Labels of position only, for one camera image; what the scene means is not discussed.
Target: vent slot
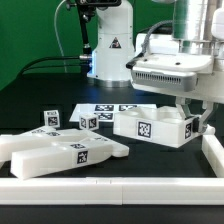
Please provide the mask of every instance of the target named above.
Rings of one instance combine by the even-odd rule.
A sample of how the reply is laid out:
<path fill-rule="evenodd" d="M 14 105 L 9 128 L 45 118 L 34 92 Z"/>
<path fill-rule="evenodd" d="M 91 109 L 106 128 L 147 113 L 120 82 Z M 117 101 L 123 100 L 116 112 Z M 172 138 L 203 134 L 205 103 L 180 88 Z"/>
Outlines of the vent slot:
<path fill-rule="evenodd" d="M 156 75 L 156 74 L 150 74 L 150 73 L 144 73 L 144 72 L 136 72 L 136 79 L 181 85 L 180 78 L 172 77 L 172 76 Z"/>

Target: metal bracket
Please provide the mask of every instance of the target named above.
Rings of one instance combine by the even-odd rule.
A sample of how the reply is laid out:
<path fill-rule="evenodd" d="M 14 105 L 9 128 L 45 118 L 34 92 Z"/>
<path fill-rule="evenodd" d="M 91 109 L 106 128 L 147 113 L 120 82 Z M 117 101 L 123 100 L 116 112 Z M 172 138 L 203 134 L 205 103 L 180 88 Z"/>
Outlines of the metal bracket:
<path fill-rule="evenodd" d="M 191 103 L 191 99 L 177 96 L 175 103 L 183 120 L 185 120 L 187 117 L 192 116 L 188 107 L 188 105 Z"/>
<path fill-rule="evenodd" d="M 202 108 L 205 109 L 205 112 L 199 118 L 199 124 L 197 130 L 199 133 L 204 133 L 206 131 L 208 119 L 218 109 L 218 103 L 203 101 Z"/>

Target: white plastic part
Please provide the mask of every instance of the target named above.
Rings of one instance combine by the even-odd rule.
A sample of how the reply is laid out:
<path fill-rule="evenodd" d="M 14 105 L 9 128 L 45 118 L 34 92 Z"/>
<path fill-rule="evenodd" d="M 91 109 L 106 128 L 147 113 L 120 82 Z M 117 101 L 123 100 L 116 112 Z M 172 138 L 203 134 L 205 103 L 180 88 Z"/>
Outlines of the white plastic part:
<path fill-rule="evenodd" d="M 102 81 L 129 81 L 126 63 L 134 56 L 133 9 L 127 0 L 119 7 L 97 10 L 98 45 L 88 77 Z"/>
<path fill-rule="evenodd" d="M 224 177 L 224 148 L 215 135 L 203 136 L 202 151 L 217 177 Z"/>
<path fill-rule="evenodd" d="M 83 113 L 79 116 L 79 128 L 90 131 L 99 129 L 98 115 L 93 113 Z"/>
<path fill-rule="evenodd" d="M 24 132 L 20 135 L 33 135 L 33 134 L 38 134 L 38 133 L 46 133 L 46 132 L 50 132 L 50 131 L 55 131 L 56 129 L 53 128 L 53 127 L 50 127 L 50 126 L 42 126 L 42 127 L 39 127 L 39 128 L 36 128 L 36 129 L 33 129 L 31 131 L 27 131 L 27 132 Z"/>
<path fill-rule="evenodd" d="M 88 133 L 77 129 L 50 131 L 28 135 L 0 136 L 0 162 L 11 160 L 12 152 L 51 146 L 55 141 L 79 141 L 88 137 Z"/>
<path fill-rule="evenodd" d="M 224 40 L 224 8 L 219 8 L 215 11 L 211 31 L 215 38 Z"/>
<path fill-rule="evenodd" d="M 116 135 L 179 148 L 200 135 L 192 130 L 193 119 L 183 120 L 174 107 L 138 107 L 115 114 L 113 131 Z M 205 134 L 214 132 L 209 126 Z"/>
<path fill-rule="evenodd" d="M 2 205 L 224 205 L 224 178 L 2 178 Z"/>
<path fill-rule="evenodd" d="M 111 156 L 123 157 L 129 148 L 104 138 L 92 137 L 79 142 L 56 142 L 51 147 L 13 152 L 11 173 L 19 179 L 28 179 L 72 168 L 102 162 Z"/>
<path fill-rule="evenodd" d="M 136 38 L 135 55 L 137 56 L 142 51 L 142 44 L 146 34 L 140 33 Z M 179 52 L 179 41 L 173 40 L 171 35 L 152 34 L 150 36 L 150 54 L 177 54 Z"/>
<path fill-rule="evenodd" d="M 224 103 L 224 75 L 223 71 L 213 71 L 211 75 L 197 74 L 198 82 L 194 91 L 184 92 L 166 88 L 158 88 L 134 84 L 133 87 L 138 90 L 179 96 L 184 98 L 196 99 L 208 102 Z"/>
<path fill-rule="evenodd" d="M 137 61 L 135 67 L 141 69 L 159 69 L 174 72 L 198 72 L 213 65 L 214 57 L 210 55 L 149 55 Z"/>

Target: white container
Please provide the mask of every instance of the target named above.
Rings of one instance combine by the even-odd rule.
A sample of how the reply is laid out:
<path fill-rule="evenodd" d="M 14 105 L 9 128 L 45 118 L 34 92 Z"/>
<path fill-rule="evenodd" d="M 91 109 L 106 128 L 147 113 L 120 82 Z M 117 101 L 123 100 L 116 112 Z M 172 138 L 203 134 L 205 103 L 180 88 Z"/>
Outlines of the white container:
<path fill-rule="evenodd" d="M 137 107 L 115 114 L 114 134 L 178 148 L 200 135 L 192 131 L 193 119 L 182 120 L 174 107 Z"/>

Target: white cube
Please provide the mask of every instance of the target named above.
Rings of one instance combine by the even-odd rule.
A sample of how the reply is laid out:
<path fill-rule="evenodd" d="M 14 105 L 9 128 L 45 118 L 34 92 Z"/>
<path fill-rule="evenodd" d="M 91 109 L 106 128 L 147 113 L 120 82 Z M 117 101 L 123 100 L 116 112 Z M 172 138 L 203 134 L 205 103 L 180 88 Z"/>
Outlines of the white cube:
<path fill-rule="evenodd" d="M 79 128 L 87 130 L 96 130 L 99 129 L 99 119 L 96 114 L 81 114 L 79 116 Z"/>
<path fill-rule="evenodd" d="M 60 119 L 58 110 L 44 111 L 44 121 L 46 126 L 60 128 Z"/>

